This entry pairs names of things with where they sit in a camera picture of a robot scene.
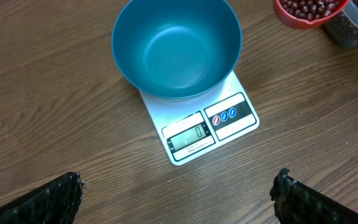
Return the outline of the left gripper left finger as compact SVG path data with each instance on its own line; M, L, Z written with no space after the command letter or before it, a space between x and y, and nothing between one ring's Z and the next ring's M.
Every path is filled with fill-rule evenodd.
M72 224L86 183L77 172L43 184L0 207L0 224Z

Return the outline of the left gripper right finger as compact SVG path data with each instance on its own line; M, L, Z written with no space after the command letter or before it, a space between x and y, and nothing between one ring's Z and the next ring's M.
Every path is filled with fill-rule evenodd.
M358 224L358 213L288 175L283 168L270 189L281 224Z

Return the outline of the orange measuring scoop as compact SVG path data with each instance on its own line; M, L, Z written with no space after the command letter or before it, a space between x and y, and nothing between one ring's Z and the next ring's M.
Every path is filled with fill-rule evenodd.
M278 20L293 29L317 28L339 14L351 0L273 0Z

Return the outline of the red adzuki beans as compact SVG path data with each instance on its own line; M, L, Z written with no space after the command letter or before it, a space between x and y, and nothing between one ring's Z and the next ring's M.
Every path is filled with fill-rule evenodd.
M352 0L358 7L358 0ZM279 0L289 14L298 19L314 21L333 14L339 7L339 0Z

